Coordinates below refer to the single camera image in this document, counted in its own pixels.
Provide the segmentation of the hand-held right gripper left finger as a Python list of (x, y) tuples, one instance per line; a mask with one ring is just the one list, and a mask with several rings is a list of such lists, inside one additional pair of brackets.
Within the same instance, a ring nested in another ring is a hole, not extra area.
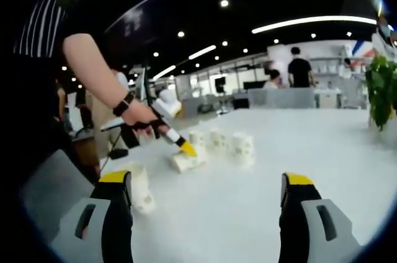
[(60, 220), (51, 248), (62, 262), (132, 262), (131, 173), (108, 173)]

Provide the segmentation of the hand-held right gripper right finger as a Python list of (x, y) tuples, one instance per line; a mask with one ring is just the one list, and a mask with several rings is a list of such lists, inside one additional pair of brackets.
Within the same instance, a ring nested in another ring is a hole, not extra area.
[(279, 262), (351, 262), (361, 245), (352, 222), (308, 177), (282, 174)]

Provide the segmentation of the person's left hand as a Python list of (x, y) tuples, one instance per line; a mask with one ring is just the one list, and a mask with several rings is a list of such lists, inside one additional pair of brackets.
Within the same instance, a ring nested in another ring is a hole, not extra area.
[(128, 109), (122, 114), (122, 118), (129, 125), (134, 125), (138, 122), (150, 123), (152, 120), (157, 119), (150, 107), (136, 100), (131, 102)]

